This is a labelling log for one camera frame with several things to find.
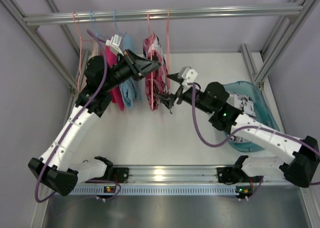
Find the pink camouflage trousers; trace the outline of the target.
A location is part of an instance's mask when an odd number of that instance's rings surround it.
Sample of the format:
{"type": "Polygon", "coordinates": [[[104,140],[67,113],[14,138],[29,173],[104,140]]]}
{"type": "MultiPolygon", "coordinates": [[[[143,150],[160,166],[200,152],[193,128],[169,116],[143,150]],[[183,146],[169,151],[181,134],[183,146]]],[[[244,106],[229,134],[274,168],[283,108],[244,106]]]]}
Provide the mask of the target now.
{"type": "Polygon", "coordinates": [[[143,40],[143,56],[148,60],[156,61],[161,64],[158,69],[148,74],[145,78],[145,94],[150,110],[153,112],[158,109],[160,103],[160,100],[156,95],[167,94],[170,90],[170,81],[167,78],[167,63],[160,39],[155,33],[143,40]]]}

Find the newspaper print trousers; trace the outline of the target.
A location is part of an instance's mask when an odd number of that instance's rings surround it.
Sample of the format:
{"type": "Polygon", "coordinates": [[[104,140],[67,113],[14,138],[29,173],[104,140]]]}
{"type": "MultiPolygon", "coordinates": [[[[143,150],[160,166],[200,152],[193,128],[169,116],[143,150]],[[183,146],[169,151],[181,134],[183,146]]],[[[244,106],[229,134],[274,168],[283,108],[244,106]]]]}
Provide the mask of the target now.
{"type": "Polygon", "coordinates": [[[243,111],[252,119],[254,120],[257,119],[257,115],[254,108],[254,102],[250,96],[239,95],[230,91],[228,93],[229,93],[229,98],[227,100],[228,104],[243,111]]]}

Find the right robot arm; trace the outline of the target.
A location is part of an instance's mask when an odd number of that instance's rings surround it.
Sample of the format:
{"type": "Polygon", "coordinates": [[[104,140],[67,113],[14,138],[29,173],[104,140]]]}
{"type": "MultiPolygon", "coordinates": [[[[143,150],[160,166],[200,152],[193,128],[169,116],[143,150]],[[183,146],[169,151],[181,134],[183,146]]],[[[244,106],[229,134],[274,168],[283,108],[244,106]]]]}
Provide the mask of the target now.
{"type": "Polygon", "coordinates": [[[196,109],[210,114],[209,123],[229,137],[244,138],[272,153],[270,157],[242,155],[233,168],[248,177],[278,177],[300,187],[313,185],[313,177],[320,164],[318,142],[311,136],[304,139],[272,129],[250,117],[244,111],[227,102],[230,94],[219,82],[211,82],[204,91],[188,76],[179,73],[168,78],[179,83],[175,93],[158,94],[168,109],[174,104],[186,102],[192,106],[192,119],[200,140],[217,148],[224,143],[208,143],[200,133],[196,109]]]}

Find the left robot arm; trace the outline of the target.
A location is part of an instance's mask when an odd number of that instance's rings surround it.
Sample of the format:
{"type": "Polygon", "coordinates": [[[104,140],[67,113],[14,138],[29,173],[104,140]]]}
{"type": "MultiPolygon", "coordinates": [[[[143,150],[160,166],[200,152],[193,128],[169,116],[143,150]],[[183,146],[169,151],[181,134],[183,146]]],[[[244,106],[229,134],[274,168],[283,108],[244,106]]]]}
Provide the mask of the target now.
{"type": "Polygon", "coordinates": [[[76,185],[92,179],[109,180],[113,163],[96,156],[92,160],[71,164],[77,148],[91,126],[112,102],[111,90],[121,83],[145,78],[161,63],[136,55],[129,49],[118,54],[110,67],[105,56],[97,55],[87,62],[86,85],[79,93],[71,115],[50,147],[39,158],[32,158],[28,167],[37,179],[61,196],[67,196],[76,185]]]}

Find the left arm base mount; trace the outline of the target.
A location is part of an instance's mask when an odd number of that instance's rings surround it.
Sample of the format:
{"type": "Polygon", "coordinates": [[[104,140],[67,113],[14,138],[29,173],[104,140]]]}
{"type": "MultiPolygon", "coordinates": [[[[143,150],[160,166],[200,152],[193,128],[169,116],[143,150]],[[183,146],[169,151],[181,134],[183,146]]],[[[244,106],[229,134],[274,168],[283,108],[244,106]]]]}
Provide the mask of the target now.
{"type": "Polygon", "coordinates": [[[128,181],[129,171],[128,167],[108,167],[102,177],[90,179],[86,183],[116,182],[124,184],[128,181]]]}

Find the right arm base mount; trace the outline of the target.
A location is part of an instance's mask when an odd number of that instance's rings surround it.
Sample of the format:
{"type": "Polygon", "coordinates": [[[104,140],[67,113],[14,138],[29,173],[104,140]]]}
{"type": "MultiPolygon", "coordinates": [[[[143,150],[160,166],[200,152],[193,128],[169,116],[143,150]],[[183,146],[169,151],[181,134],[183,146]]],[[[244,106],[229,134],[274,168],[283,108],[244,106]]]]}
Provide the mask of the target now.
{"type": "Polygon", "coordinates": [[[250,178],[240,168],[234,168],[233,166],[219,167],[216,171],[219,183],[234,185],[250,182],[250,178]]]}

